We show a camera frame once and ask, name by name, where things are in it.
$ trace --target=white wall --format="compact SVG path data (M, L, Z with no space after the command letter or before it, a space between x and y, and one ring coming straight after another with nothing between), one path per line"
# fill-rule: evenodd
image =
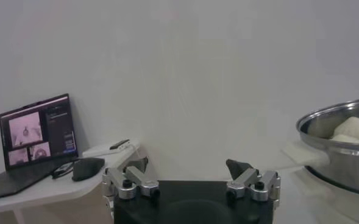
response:
M359 98L359 0L0 1L0 113L67 92L81 150L138 137L161 178L280 166Z

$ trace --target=video call on screen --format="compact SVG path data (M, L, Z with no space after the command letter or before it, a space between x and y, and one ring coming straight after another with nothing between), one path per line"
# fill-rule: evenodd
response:
M76 150L68 98L1 118L10 166Z

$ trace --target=pot handle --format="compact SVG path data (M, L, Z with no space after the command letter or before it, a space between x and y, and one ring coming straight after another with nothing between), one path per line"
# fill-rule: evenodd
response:
M289 142L282 152L296 166L325 166L330 164L330 158L325 151L316 149L302 141Z

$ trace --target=laptop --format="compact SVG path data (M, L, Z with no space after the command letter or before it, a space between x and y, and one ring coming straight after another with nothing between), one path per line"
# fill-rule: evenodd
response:
M69 95L0 114L6 171L0 197L16 194L77 158Z

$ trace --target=stainless steel pot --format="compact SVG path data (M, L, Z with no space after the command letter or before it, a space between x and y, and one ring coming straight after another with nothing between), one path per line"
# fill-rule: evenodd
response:
M330 163L306 168L323 180L359 193L359 144L329 140L334 129L349 117L359 117L359 100L337 104L299 119L301 140L326 152Z

